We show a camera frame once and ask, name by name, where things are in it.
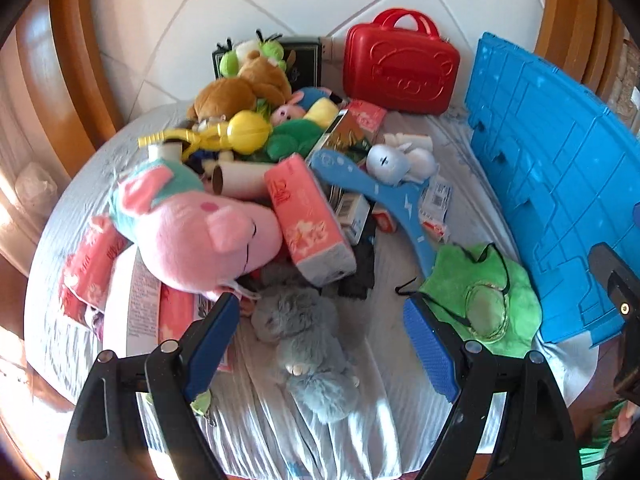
screw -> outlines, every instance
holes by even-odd
[[[479,354],[482,350],[482,345],[478,341],[467,341],[465,343],[465,350],[472,354]]]
[[[160,350],[164,354],[171,354],[172,352],[175,352],[177,349],[178,349],[178,342],[173,339],[169,339],[160,345]]]
[[[541,365],[543,362],[545,362],[545,357],[537,350],[533,350],[529,354],[529,359],[531,359],[532,363],[535,363],[537,365]]]
[[[101,363],[108,363],[114,357],[113,350],[103,350],[98,354],[98,361]]]

blue storage box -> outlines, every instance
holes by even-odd
[[[640,275],[640,146],[588,88],[489,33],[466,105],[472,149],[542,304],[543,339],[615,336],[623,320],[587,255],[606,242]]]

black box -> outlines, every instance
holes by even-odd
[[[285,36],[278,41],[284,47],[284,59],[289,58],[291,51],[295,51],[296,60],[287,71],[291,90],[295,92],[305,86],[320,86],[322,78],[322,44],[320,38],[313,36]],[[213,72],[216,79],[222,77],[220,60],[225,50],[217,49],[213,54]]]

white bedsheet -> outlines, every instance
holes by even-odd
[[[106,204],[113,169],[138,160],[137,137],[176,124],[184,105],[161,107],[126,126],[76,176],[53,212],[36,251],[25,305],[27,359],[65,397],[76,400],[100,343],[58,315],[58,280],[92,214]],[[454,185],[447,215],[452,240],[463,245],[495,241],[517,257],[495,196],[472,155],[465,119],[390,113],[386,132],[429,134],[441,174]],[[376,237],[376,287],[367,301],[338,298],[342,341],[357,362],[362,398],[347,420],[322,426],[295,405],[265,374],[271,350],[257,342],[244,320],[235,336],[233,374],[217,374],[216,426],[200,421],[222,467],[257,480],[273,478],[396,478],[420,468],[447,418],[450,405],[435,393],[402,325],[402,298],[394,287],[418,275],[402,233]],[[595,371],[597,349],[588,334],[562,345],[534,344],[548,358],[567,403]],[[479,452],[490,452],[504,397],[496,396]],[[162,450],[152,408],[141,403],[145,433]]]

yellow plastic toy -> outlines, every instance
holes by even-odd
[[[228,123],[214,124],[202,132],[175,128],[148,137],[140,137],[138,146],[143,148],[165,140],[183,140],[189,144],[189,147],[182,150],[182,160],[186,160],[197,150],[209,152],[234,150],[241,155],[251,155],[265,145],[271,131],[271,125],[260,114],[244,110],[234,115]]]

